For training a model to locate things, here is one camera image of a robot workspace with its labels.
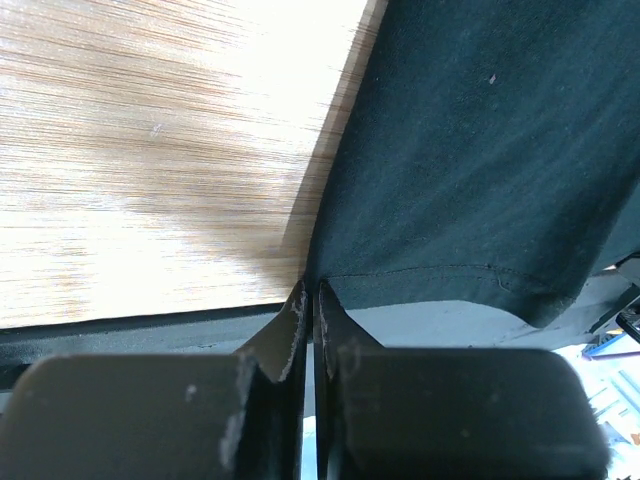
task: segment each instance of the dark green fabric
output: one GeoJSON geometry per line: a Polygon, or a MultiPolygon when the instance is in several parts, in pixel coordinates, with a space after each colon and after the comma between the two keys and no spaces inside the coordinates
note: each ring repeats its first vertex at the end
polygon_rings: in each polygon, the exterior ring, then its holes
{"type": "Polygon", "coordinates": [[[544,326],[640,250],[640,2],[393,0],[308,260],[346,308],[544,326]]]}

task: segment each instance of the wooden surface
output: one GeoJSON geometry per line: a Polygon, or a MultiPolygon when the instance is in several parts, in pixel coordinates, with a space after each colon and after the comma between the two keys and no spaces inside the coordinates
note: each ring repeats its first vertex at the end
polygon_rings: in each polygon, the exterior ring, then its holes
{"type": "Polygon", "coordinates": [[[0,328],[283,301],[383,10],[0,0],[0,328]]]}

